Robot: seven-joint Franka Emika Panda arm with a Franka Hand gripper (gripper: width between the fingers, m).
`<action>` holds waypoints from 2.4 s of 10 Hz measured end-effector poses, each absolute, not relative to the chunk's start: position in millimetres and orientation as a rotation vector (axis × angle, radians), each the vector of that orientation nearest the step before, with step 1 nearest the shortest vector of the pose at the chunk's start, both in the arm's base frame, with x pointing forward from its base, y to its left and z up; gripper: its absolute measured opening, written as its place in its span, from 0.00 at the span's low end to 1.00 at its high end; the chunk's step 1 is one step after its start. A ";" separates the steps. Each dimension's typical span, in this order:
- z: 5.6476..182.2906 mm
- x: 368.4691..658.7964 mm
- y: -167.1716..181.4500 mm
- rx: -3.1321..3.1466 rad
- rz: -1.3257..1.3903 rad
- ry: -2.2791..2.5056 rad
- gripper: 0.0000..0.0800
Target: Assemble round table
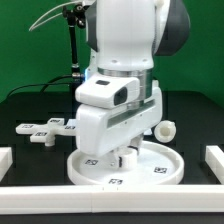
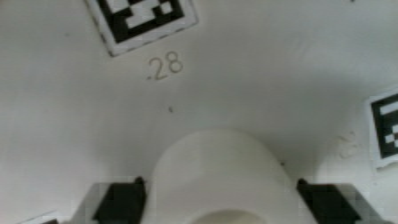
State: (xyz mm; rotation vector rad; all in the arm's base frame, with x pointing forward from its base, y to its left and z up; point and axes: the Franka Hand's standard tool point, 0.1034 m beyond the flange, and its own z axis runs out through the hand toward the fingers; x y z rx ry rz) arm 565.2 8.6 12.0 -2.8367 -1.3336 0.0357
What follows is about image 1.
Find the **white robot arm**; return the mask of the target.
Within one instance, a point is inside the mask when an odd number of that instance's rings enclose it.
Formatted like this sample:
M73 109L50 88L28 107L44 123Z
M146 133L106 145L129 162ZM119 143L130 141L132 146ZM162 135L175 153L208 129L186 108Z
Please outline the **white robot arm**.
M129 168L143 133L162 118L153 57L175 54L189 36L183 0L96 0L97 72L76 90L76 143L87 155L112 154Z

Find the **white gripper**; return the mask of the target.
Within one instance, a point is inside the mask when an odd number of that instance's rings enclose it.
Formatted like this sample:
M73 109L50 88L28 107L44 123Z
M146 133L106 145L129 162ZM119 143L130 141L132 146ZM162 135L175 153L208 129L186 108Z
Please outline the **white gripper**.
M76 145L84 154L96 157L111 152L111 166L122 167L122 157L117 150L129 145L140 153L143 134L157 125L162 118L162 93L154 89L152 96L135 111L125 106L114 110L82 104L76 113Z

